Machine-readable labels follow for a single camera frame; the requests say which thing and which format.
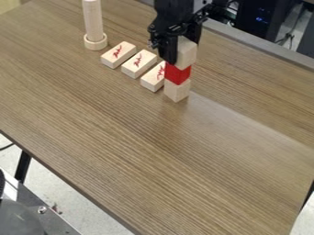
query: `table leg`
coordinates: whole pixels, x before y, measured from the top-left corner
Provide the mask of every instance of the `table leg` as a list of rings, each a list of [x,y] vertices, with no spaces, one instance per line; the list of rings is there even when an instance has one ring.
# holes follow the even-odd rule
[[[304,200],[304,203],[303,203],[303,205],[302,205],[301,210],[302,210],[303,207],[307,204],[307,202],[308,202],[308,200],[309,200],[309,198],[310,198],[310,196],[312,195],[313,192],[314,192],[314,181],[313,181],[312,185],[311,185],[310,188],[309,188],[307,197],[306,197],[306,199]]]
[[[15,178],[21,183],[24,184],[25,178],[28,173],[28,167],[30,164],[31,157],[22,151],[21,156],[19,158],[18,166],[17,166],[17,171]]]

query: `wooden block tower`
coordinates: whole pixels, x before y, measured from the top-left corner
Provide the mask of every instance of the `wooden block tower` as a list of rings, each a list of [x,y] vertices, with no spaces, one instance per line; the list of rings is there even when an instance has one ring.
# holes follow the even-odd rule
[[[180,36],[178,39],[177,62],[166,63],[164,74],[164,93],[175,103],[189,96],[191,70],[196,62],[197,44]]]

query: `white cylinder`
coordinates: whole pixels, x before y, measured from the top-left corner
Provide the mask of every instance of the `white cylinder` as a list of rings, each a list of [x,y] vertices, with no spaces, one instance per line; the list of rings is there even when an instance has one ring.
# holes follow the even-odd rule
[[[83,11],[87,39],[91,42],[103,40],[104,31],[100,0],[83,0]]]

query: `red painted block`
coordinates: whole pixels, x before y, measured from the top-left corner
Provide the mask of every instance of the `red painted block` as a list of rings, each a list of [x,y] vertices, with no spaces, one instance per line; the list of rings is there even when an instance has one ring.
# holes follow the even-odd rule
[[[164,78],[173,82],[174,84],[182,84],[191,76],[192,66],[184,70],[179,70],[174,65],[166,63]]]

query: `wooden table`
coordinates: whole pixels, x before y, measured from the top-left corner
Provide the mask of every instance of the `wooden table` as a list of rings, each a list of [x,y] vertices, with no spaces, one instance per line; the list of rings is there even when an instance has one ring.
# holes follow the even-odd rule
[[[144,48],[152,9],[104,2],[110,45]],[[311,70],[204,32],[174,104],[84,49],[78,0],[34,0],[0,29],[0,129],[129,229],[289,232],[314,173]]]

